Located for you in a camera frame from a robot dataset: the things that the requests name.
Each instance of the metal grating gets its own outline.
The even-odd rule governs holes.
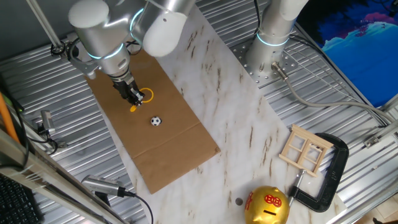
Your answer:
[[[25,118],[39,123],[40,110],[51,111],[57,130],[52,137],[68,145],[52,156],[54,160],[79,181],[88,174],[99,175],[135,192],[83,74],[68,60],[51,56],[47,46],[0,62],[0,72],[25,108]],[[90,223],[42,195],[35,198],[45,223]],[[148,223],[138,199],[115,196],[109,202],[124,219]]]
[[[267,2],[258,0],[260,15]],[[199,0],[196,4],[228,47],[250,39],[256,30],[257,15],[253,1]]]
[[[233,52],[247,50],[251,40],[231,47]],[[293,57],[294,68],[286,69],[296,92],[308,101],[328,103],[336,101],[361,101],[361,94],[346,82],[318,52],[300,42],[289,40],[285,56]],[[358,208],[384,190],[391,180],[398,177],[398,145],[393,137],[372,148],[366,148],[365,140],[380,131],[380,124],[373,114],[352,106],[313,108],[299,103],[279,77],[270,77],[260,88],[272,108],[286,126],[297,124],[313,133],[330,133],[338,136],[350,149],[345,173],[338,187],[338,195],[348,207],[345,213]],[[390,114],[398,107],[393,102]],[[326,172],[333,152],[326,154],[320,171]]]

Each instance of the brown paper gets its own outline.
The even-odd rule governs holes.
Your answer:
[[[87,82],[153,194],[220,150],[155,58],[141,51],[131,57],[130,69],[139,88],[154,92],[133,113],[105,74]],[[143,93],[148,100],[150,92]],[[154,116],[162,124],[151,125]]]

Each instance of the orange cable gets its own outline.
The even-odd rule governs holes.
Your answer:
[[[4,98],[2,97],[1,93],[0,93],[0,113],[4,121],[4,125],[6,126],[8,135],[10,135],[16,142],[20,143],[17,133],[15,132],[14,124],[12,123],[10,112],[7,109],[6,102],[4,101]]]

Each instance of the white marble tabletop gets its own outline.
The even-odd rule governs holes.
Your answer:
[[[244,203],[236,205],[237,198],[245,201],[261,185],[287,193],[298,172],[278,158],[289,130],[196,6],[177,48],[157,60],[221,153],[151,195],[104,116],[137,194],[152,208],[154,223],[244,224]],[[322,181],[321,174],[306,175],[300,188],[316,195]],[[337,195],[324,213],[294,202],[287,223],[322,224],[345,209]]]

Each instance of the blue poster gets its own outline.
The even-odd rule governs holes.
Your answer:
[[[395,2],[310,0],[298,18],[311,38],[376,107],[398,94]]]

